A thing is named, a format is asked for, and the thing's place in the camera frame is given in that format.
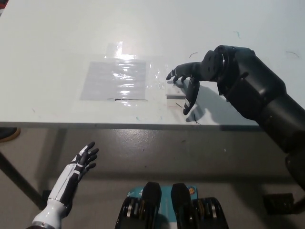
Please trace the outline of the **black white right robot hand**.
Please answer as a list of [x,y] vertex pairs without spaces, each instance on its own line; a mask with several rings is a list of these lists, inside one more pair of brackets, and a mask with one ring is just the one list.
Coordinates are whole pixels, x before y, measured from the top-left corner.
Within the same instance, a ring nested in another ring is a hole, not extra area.
[[183,114],[187,115],[194,106],[201,81],[216,82],[217,75],[224,67],[224,56],[216,51],[209,50],[201,62],[189,62],[176,66],[167,75],[166,80],[172,79],[176,83],[189,78],[186,90]]

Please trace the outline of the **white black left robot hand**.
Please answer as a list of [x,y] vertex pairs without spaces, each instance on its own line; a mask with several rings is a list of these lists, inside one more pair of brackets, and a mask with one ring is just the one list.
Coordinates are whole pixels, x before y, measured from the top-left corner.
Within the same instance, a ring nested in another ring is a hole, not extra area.
[[87,144],[76,154],[73,160],[64,168],[57,179],[48,199],[56,200],[65,207],[70,207],[82,177],[96,166],[98,148],[95,143]]

